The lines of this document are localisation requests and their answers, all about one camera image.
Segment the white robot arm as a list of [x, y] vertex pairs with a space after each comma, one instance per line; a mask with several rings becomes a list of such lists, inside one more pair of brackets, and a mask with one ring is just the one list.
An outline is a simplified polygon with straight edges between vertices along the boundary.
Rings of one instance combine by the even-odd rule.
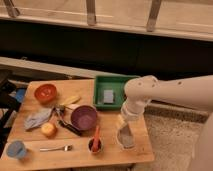
[[121, 107], [118, 130], [137, 120], [152, 100], [213, 111], [213, 75], [169, 81], [152, 75], [134, 78], [125, 84], [124, 93], [126, 100]]

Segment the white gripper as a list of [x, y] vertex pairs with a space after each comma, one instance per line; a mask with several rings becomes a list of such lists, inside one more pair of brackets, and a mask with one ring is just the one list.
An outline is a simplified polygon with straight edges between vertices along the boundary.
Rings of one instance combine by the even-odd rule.
[[145, 111], [147, 103], [144, 101], [131, 101], [127, 99], [121, 107], [121, 115], [117, 116], [116, 126], [122, 129], [126, 122], [137, 120]]

